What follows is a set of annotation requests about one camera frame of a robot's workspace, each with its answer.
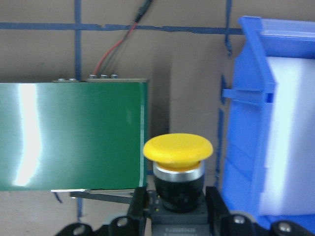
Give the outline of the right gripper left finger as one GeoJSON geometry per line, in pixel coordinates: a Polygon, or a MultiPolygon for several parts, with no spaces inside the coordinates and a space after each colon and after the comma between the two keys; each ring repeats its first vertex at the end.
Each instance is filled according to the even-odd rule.
{"type": "Polygon", "coordinates": [[[127,211],[127,235],[144,236],[147,224],[145,209],[149,196],[146,187],[137,187],[133,193],[130,206],[127,211]]]}

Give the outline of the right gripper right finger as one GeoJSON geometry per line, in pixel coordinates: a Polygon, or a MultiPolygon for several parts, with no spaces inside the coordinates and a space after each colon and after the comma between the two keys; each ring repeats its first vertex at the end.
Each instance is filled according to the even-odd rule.
{"type": "Polygon", "coordinates": [[[207,186],[205,198],[210,233],[212,236],[224,236],[230,212],[216,187],[207,186]]]}

